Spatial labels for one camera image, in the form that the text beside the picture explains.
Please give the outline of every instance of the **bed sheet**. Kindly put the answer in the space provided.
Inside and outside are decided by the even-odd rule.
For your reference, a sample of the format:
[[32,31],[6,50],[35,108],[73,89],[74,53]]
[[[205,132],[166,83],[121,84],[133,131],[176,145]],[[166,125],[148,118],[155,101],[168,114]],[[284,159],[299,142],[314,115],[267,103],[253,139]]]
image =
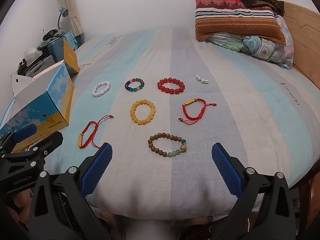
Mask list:
[[[228,212],[236,202],[211,157],[212,145],[222,143],[245,167],[261,174],[285,174],[289,186],[301,179],[320,155],[320,91],[295,69],[286,70],[212,43],[198,42],[194,28],[155,29],[96,37],[77,50],[80,73],[73,79],[74,96],[63,144],[47,158],[51,173],[65,172],[93,155],[89,145],[79,149],[79,133],[91,120],[106,114],[95,143],[108,142],[113,158],[90,204],[134,219],[182,220]],[[194,75],[208,79],[198,82]],[[186,89],[169,95],[157,89],[165,77],[180,79]],[[142,78],[138,92],[124,88],[127,80]],[[111,89],[94,98],[93,87],[109,81]],[[182,103],[203,98],[208,106],[194,125],[184,117]],[[156,106],[154,119],[139,126],[130,117],[132,104],[147,99]],[[188,106],[197,116],[202,103]],[[149,107],[136,115],[147,117]],[[90,134],[90,127],[84,135]],[[174,158],[150,151],[149,136],[166,132],[186,139],[188,150]],[[161,139],[166,152],[180,147]]]

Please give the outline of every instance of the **red beaded bracelet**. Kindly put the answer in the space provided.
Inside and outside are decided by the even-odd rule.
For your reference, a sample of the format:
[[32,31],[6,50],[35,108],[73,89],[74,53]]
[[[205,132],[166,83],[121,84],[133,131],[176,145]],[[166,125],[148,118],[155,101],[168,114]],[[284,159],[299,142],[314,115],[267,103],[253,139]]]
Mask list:
[[[188,106],[188,105],[190,105],[190,104],[192,104],[192,103],[194,103],[194,102],[197,102],[197,101],[201,101],[202,103],[204,103],[204,106],[202,107],[201,112],[200,112],[200,114],[199,114],[197,117],[191,117],[191,116],[188,115],[188,113],[187,113],[186,106]],[[190,100],[188,100],[188,101],[186,101],[186,102],[184,102],[184,103],[182,104],[183,113],[184,113],[184,115],[186,116],[186,118],[188,118],[189,120],[183,120],[183,119],[180,117],[180,118],[179,118],[179,121],[180,121],[180,122],[183,122],[183,123],[185,123],[185,124],[188,124],[188,125],[195,124],[196,122],[198,122],[198,121],[202,118],[202,116],[203,116],[203,114],[204,114],[204,111],[205,111],[205,108],[206,108],[207,106],[216,106],[216,105],[217,105],[216,103],[207,104],[207,102],[206,102],[204,99],[201,99],[201,98],[192,98],[192,99],[190,99]]]
[[[104,117],[102,117],[98,122],[96,121],[90,121],[87,126],[83,129],[83,131],[80,133],[79,137],[78,137],[78,146],[80,149],[83,149],[83,148],[86,148],[88,146],[88,144],[91,142],[92,143],[92,146],[93,147],[96,147],[96,148],[100,148],[99,146],[97,146],[94,142],[93,142],[93,139],[94,139],[94,136],[96,135],[96,132],[98,130],[98,127],[100,125],[100,123],[104,120],[104,119],[107,119],[107,118],[113,118],[113,115],[105,115]],[[89,128],[90,125],[94,124],[94,129],[92,131],[92,133],[89,135],[88,139],[85,141],[84,144],[82,144],[82,139],[83,139],[83,135],[84,133],[87,131],[87,129]]]
[[[166,88],[164,87],[163,85],[165,83],[173,83],[173,84],[176,84],[179,86],[178,89],[173,89],[173,88]],[[180,81],[179,79],[175,79],[175,78],[164,78],[164,79],[161,79],[159,82],[158,82],[158,89],[161,90],[162,92],[166,92],[167,94],[180,94],[184,91],[184,89],[186,88],[184,83],[182,81]]]

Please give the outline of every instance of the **blue lamp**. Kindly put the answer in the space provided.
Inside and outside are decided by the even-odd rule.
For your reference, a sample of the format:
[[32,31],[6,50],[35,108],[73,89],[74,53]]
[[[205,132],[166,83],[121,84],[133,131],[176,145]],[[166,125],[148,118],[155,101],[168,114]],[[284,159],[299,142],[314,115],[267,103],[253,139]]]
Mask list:
[[60,15],[59,15],[59,19],[58,19],[58,30],[60,29],[60,18],[61,18],[61,16],[62,17],[67,17],[68,14],[69,14],[68,9],[62,8],[62,7],[59,9],[59,12],[60,12]]

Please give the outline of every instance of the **striped pillow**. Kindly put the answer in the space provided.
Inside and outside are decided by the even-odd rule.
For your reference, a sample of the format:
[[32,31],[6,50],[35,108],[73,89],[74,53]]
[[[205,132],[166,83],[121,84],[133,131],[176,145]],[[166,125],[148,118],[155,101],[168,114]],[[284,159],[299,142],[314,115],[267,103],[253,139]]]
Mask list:
[[270,7],[246,8],[240,0],[196,0],[196,39],[225,32],[259,36],[285,45]]

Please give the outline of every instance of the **curtain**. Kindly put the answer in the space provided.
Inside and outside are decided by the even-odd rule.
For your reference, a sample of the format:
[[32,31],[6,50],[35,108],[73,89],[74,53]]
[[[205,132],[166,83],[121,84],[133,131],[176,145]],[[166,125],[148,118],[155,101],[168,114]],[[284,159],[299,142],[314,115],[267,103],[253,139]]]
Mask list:
[[79,36],[83,33],[83,29],[81,26],[80,19],[78,17],[78,11],[76,6],[76,0],[63,0],[62,1],[69,11],[69,20],[70,20],[70,26],[75,36]]

